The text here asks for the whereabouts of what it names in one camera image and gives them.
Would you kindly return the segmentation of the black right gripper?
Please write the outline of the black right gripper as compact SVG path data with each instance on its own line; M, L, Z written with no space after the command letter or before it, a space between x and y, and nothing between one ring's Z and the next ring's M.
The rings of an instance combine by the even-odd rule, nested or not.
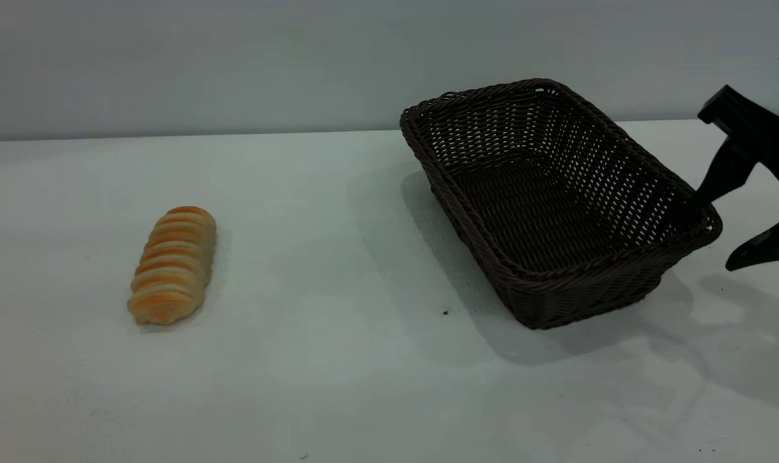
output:
M747 182L760 163L779 182L779 116L730 86L716 92L698 113L700 120L726 134L695 193L695 204L707 207ZM731 252L728 271L779 261L779 222Z

